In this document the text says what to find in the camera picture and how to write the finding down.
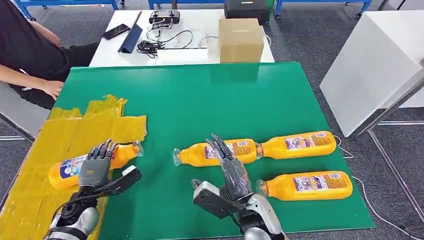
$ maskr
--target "green cutting board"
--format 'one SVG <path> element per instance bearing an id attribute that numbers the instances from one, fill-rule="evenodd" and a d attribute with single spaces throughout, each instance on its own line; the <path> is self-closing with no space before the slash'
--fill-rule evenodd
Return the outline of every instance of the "green cutting board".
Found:
<path id="1" fill-rule="evenodd" d="M 240 235 L 228 217 L 218 219 L 192 203 L 191 179 L 220 187 L 221 170 L 174 166 L 174 148 L 221 138 L 251 138 L 329 130 L 301 66 L 296 62 L 73 69 L 56 107 L 85 110 L 112 94 L 128 99 L 124 116 L 147 115 L 144 157 L 129 162 L 142 179 L 109 197 L 100 239 L 157 240 Z M 254 184 L 281 174 L 340 170 L 351 173 L 338 149 L 326 156 L 245 165 Z M 121 174 L 116 170 L 114 178 Z M 341 200 L 280 201 L 268 198 L 287 233 L 368 229 L 374 224 L 355 184 Z"/>

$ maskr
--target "robotic hand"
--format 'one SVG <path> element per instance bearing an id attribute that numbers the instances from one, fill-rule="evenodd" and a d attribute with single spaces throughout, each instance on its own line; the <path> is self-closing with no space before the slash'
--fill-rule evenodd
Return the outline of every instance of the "robotic hand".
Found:
<path id="1" fill-rule="evenodd" d="M 214 141 L 206 139 L 206 142 L 220 162 L 225 185 L 217 188 L 207 181 L 191 180 L 193 203 L 220 219 L 230 216 L 245 240 L 288 240 L 271 204 L 265 197 L 252 192 L 242 162 L 222 139 L 214 134 L 212 137 Z"/>
<path id="2" fill-rule="evenodd" d="M 43 240 L 86 240 L 99 221 L 97 199 L 122 194 L 140 180 L 140 171 L 132 165 L 122 177 L 110 182 L 108 172 L 115 146 L 108 139 L 90 151 L 78 176 L 79 191 L 56 209 Z"/>

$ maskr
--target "black pants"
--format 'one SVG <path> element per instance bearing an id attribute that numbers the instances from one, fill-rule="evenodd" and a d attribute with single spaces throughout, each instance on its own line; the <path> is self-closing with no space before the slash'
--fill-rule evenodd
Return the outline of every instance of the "black pants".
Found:
<path id="1" fill-rule="evenodd" d="M 98 46 L 99 43 L 95 42 L 81 46 L 72 45 L 69 48 L 64 48 L 63 51 L 65 52 L 68 60 L 68 69 L 65 71 L 66 74 L 64 76 L 58 77 L 59 79 L 54 80 L 65 82 L 71 67 L 88 67 Z M 23 99 L 45 109 L 51 110 L 55 104 L 55 100 L 52 96 L 39 89 L 33 88 L 28 91 L 21 91 L 20 89 L 17 89 L 17 92 Z"/>

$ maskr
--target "bottle label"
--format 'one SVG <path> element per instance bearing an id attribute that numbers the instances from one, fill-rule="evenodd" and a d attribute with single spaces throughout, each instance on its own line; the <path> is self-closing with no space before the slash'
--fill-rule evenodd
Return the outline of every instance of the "bottle label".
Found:
<path id="1" fill-rule="evenodd" d="M 60 164 L 60 177 L 66 179 L 80 173 L 81 166 L 86 160 L 88 154 L 77 156 L 68 160 L 63 161 Z"/>
<path id="2" fill-rule="evenodd" d="M 252 152 L 251 147 L 247 141 L 239 141 L 234 143 L 226 144 L 229 150 L 235 155 L 248 155 Z M 207 145 L 204 147 L 204 157 L 206 159 L 216 159 L 215 151 L 211 146 Z"/>
<path id="3" fill-rule="evenodd" d="M 326 174 L 320 176 L 301 176 L 294 177 L 294 186 L 296 192 L 314 192 L 329 189 L 343 189 L 348 185 L 340 174 Z"/>
<path id="4" fill-rule="evenodd" d="M 323 146 L 331 144 L 330 136 L 324 132 L 311 134 L 307 138 L 296 136 L 284 139 L 287 149 L 304 149 L 314 146 Z"/>

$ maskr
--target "yellow tape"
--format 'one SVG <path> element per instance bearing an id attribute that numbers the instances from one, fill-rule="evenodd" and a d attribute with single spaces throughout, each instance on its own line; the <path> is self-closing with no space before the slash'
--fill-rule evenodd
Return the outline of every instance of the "yellow tape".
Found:
<path id="1" fill-rule="evenodd" d="M 48 229 L 54 210 L 65 203 L 78 187 L 53 189 L 48 180 L 50 167 L 77 157 L 112 138 L 117 143 L 144 140 L 146 116 L 122 117 L 126 100 L 107 95 L 89 103 L 85 115 L 79 109 L 54 108 L 43 124 L 0 212 L 0 240 L 39 240 Z M 99 224 L 89 237 L 96 240 L 107 199 L 99 199 Z"/>

